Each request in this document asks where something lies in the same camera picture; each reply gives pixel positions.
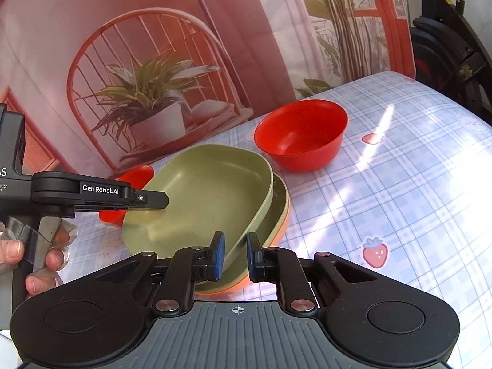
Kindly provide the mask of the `person's left hand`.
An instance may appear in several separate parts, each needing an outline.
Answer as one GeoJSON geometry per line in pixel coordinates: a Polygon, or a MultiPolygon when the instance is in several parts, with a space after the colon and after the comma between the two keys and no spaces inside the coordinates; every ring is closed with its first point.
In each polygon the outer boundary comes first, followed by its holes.
{"type": "Polygon", "coordinates": [[[1,274],[12,274],[23,263],[33,268],[24,277],[26,290],[39,294],[61,283],[58,271],[68,262],[68,246],[77,237],[77,226],[57,217],[41,219],[39,229],[10,216],[1,219],[1,274]]]}

